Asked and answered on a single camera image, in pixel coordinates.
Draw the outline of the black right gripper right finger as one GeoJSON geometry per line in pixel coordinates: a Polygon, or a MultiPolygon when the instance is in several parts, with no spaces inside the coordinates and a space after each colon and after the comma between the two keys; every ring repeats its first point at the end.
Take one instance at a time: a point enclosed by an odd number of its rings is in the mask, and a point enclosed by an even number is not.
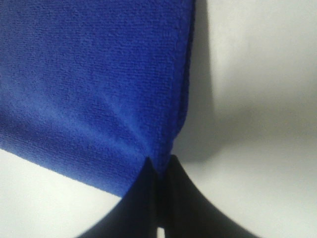
{"type": "Polygon", "coordinates": [[[254,238],[197,189],[175,155],[158,179],[158,226],[167,238],[254,238]]]}

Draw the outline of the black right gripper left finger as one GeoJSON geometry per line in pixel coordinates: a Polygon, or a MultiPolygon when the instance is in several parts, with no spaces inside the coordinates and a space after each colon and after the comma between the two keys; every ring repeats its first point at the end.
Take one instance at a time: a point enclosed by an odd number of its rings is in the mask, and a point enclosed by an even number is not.
{"type": "Polygon", "coordinates": [[[156,173],[147,158],[118,204],[80,238],[156,238],[156,173]]]}

